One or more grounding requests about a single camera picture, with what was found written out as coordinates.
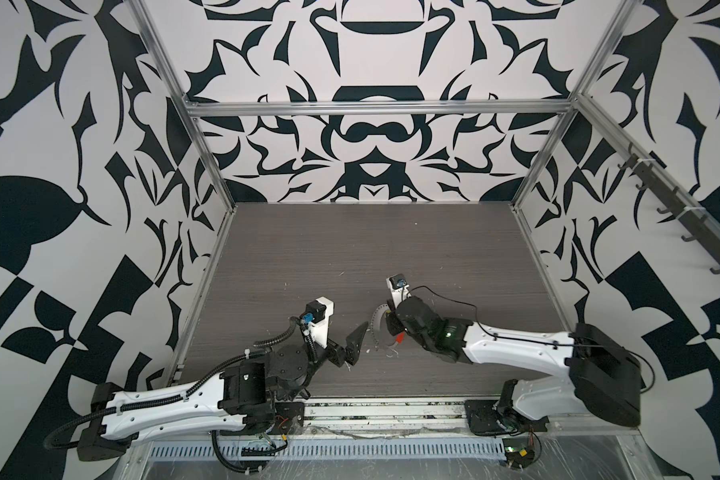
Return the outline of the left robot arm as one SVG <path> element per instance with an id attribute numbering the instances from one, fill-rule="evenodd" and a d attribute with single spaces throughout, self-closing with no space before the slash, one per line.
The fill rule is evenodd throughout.
<path id="1" fill-rule="evenodd" d="M 308 386 L 325 364 L 357 363 L 368 325 L 362 323 L 344 344 L 320 345 L 310 329 L 302 341 L 248 350 L 217 365 L 193 383 L 150 391 L 125 391 L 106 382 L 96 386 L 90 412 L 50 432 L 49 451 L 75 450 L 79 460 L 118 458 L 134 444 L 192 432 L 254 435 L 274 429 L 282 403 L 310 397 Z"/>

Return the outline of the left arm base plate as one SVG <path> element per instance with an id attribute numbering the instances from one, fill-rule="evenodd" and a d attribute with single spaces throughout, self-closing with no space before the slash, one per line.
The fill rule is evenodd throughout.
<path id="1" fill-rule="evenodd" d="M 245 418 L 245 432 L 252 434 L 289 434 L 303 426 L 304 402 L 276 402 L 266 404 L 257 413 Z"/>

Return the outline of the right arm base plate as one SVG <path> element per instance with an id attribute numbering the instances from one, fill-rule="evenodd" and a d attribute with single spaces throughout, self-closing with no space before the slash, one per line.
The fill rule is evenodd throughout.
<path id="1" fill-rule="evenodd" d="M 512 408 L 500 408 L 498 401 L 466 400 L 465 416 L 469 431 L 477 436 L 500 436 L 529 433 L 531 430 L 546 432 L 549 419 L 531 420 Z"/>

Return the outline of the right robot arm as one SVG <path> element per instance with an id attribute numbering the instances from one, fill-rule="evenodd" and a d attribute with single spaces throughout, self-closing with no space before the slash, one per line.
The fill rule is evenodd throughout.
<path id="1" fill-rule="evenodd" d="M 504 384 L 493 407 L 501 425 L 516 428 L 550 415 L 579 413 L 628 428 L 641 423 L 640 363 L 593 325 L 554 333 L 500 329 L 442 317 L 416 296 L 391 302 L 382 319 L 390 335 L 406 334 L 445 362 L 539 373 L 535 380 Z"/>

